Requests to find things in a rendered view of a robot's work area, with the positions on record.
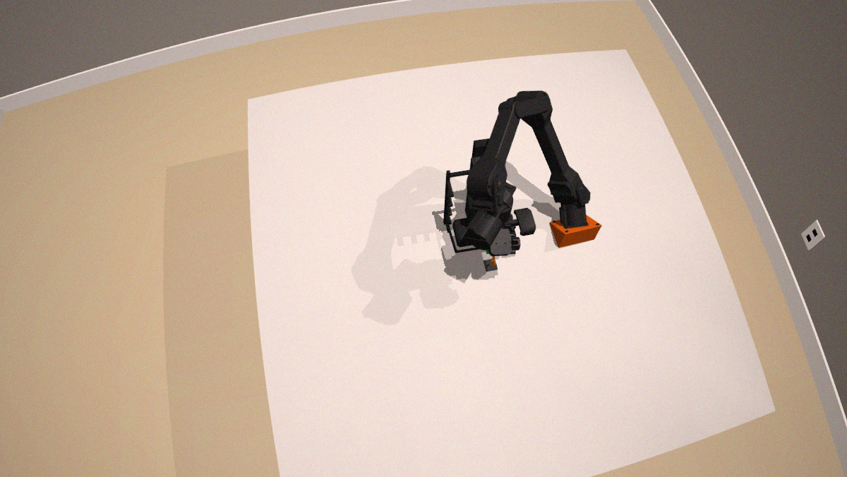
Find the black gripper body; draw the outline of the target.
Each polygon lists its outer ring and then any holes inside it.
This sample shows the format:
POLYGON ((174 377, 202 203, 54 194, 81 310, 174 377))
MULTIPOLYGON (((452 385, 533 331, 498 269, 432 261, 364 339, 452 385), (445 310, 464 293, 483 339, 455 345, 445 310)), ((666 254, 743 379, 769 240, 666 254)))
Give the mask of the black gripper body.
MULTIPOLYGON (((520 229, 520 235, 534 235, 536 226, 534 222, 534 217, 529 210, 529 208, 522 208, 522 210, 514 210, 514 215, 516 215, 516 219, 513 219, 512 214, 510 214, 508 220, 503 222, 503 227, 506 224, 511 225, 512 232, 515 231, 516 227, 520 229)), ((452 227, 455 233, 455 238, 458 246, 471 246, 470 242, 467 241, 467 225, 471 222, 470 218, 463 219, 455 219, 452 227)))

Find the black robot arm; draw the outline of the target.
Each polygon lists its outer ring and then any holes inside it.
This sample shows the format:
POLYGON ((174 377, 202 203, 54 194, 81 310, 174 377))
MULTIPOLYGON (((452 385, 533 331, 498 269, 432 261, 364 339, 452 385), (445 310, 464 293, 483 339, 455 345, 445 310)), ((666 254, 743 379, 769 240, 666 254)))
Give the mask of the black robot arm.
POLYGON ((509 155, 520 119, 530 125, 543 152, 551 177, 548 181, 555 203, 560 203, 560 223, 565 229, 587 227, 586 203, 590 191, 579 174, 569 167, 551 122, 552 104, 543 90, 521 90, 501 102, 483 157, 467 174, 467 202, 476 215, 467 225, 467 241, 491 256, 507 256, 520 249, 520 238, 508 220, 517 187, 505 182, 505 159, 509 155), (487 198, 486 201, 476 197, 487 198))

